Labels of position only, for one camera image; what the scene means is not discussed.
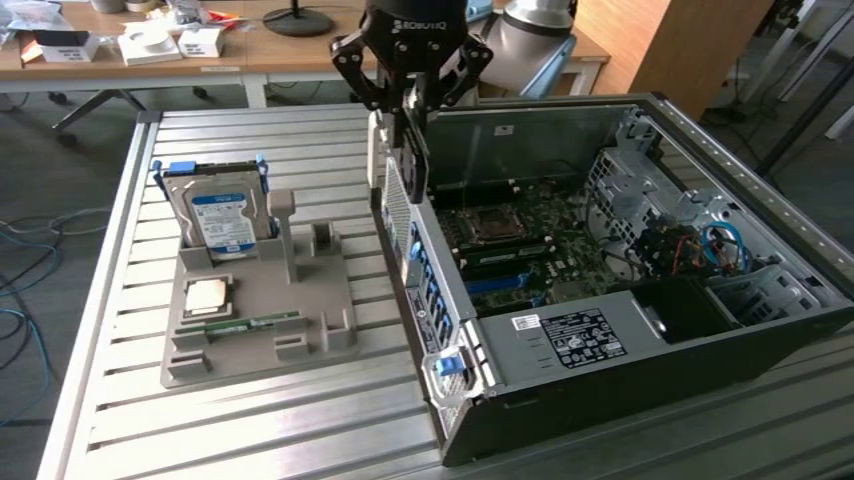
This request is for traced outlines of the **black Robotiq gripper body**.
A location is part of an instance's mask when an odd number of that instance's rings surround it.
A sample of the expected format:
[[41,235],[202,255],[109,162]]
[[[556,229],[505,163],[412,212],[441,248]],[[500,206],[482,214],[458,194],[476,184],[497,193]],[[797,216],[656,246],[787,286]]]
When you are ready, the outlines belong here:
[[382,109],[402,106],[408,76],[420,81],[424,105],[441,104],[457,81],[441,68],[456,56],[468,33],[464,1],[368,1],[360,23],[361,40],[381,70]]

